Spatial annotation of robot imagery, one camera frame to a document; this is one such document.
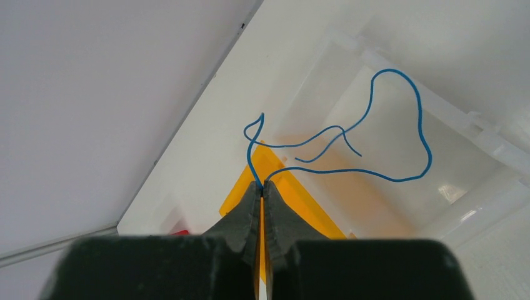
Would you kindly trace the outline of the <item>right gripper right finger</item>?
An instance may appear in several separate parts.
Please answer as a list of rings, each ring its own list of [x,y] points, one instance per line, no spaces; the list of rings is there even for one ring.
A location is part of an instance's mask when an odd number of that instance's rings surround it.
[[[472,299],[453,253],[429,239],[329,239],[263,187],[269,299]]]

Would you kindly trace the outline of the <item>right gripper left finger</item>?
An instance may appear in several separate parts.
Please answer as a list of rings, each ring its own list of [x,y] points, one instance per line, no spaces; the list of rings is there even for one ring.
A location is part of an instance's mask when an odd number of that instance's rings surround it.
[[[200,235],[106,236],[71,244],[41,299],[256,299],[261,189]]]

